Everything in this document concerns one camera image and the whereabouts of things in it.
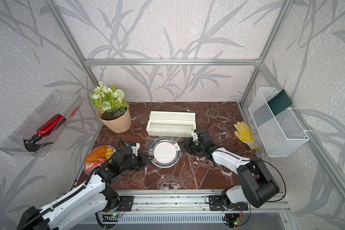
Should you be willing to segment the cream plastic wrap dispenser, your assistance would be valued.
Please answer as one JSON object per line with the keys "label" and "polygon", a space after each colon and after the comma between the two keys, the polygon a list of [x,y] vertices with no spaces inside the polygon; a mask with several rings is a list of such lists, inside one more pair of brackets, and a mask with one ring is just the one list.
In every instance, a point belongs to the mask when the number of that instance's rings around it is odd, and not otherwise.
{"label": "cream plastic wrap dispenser", "polygon": [[158,137],[192,137],[196,130],[194,112],[151,111],[146,131],[149,136]]}

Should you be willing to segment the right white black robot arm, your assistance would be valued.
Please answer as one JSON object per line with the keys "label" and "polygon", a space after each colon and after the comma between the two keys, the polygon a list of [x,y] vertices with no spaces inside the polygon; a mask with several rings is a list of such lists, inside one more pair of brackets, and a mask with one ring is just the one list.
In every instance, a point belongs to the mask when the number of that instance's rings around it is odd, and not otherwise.
{"label": "right white black robot arm", "polygon": [[238,175],[240,185],[221,193],[221,203],[227,210],[243,202],[259,208],[280,192],[279,185],[262,159],[245,158],[214,144],[206,129],[192,131],[192,136],[179,142],[179,146],[191,155],[202,155]]}

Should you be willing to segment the white plate green rim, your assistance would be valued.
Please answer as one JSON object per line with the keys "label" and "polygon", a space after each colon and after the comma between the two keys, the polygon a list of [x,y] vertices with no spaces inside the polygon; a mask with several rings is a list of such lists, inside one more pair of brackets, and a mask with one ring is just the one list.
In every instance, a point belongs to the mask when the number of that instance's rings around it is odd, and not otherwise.
{"label": "white plate green rim", "polygon": [[154,156],[152,163],[155,166],[159,168],[170,168],[178,163],[182,152],[175,140],[161,138],[151,144],[149,155]]}

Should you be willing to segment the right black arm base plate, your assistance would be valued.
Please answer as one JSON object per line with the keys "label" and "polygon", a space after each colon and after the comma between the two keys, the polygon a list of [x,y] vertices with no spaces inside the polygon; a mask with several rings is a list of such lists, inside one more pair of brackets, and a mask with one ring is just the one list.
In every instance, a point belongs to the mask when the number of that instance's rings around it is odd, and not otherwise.
{"label": "right black arm base plate", "polygon": [[221,195],[209,195],[205,198],[205,202],[209,205],[210,211],[248,211],[249,206],[247,202],[239,202],[229,205],[228,208],[224,206]]}

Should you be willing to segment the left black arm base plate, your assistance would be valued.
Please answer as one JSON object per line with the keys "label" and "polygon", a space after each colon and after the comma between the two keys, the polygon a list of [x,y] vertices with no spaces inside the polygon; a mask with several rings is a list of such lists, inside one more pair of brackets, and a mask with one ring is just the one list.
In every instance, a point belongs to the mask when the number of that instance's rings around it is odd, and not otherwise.
{"label": "left black arm base plate", "polygon": [[115,207],[111,209],[113,212],[130,212],[132,210],[134,196],[119,196]]}

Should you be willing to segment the clear plastic wrap sheet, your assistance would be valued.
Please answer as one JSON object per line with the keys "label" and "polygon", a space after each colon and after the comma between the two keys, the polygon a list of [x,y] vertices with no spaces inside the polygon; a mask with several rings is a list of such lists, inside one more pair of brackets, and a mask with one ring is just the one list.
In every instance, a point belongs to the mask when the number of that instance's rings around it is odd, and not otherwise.
{"label": "clear plastic wrap sheet", "polygon": [[176,166],[187,155],[184,137],[148,136],[145,151],[152,156],[152,164],[165,169]]}

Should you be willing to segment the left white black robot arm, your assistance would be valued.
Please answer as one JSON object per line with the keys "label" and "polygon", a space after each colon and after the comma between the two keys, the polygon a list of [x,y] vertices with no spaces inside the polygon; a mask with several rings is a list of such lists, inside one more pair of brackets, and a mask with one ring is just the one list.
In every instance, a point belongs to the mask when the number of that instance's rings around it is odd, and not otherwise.
{"label": "left white black robot arm", "polygon": [[87,180],[61,198],[37,209],[27,209],[18,225],[19,230],[69,230],[86,217],[118,208],[121,201],[112,184],[122,174],[140,171],[153,156],[123,146],[104,163],[95,167]]}

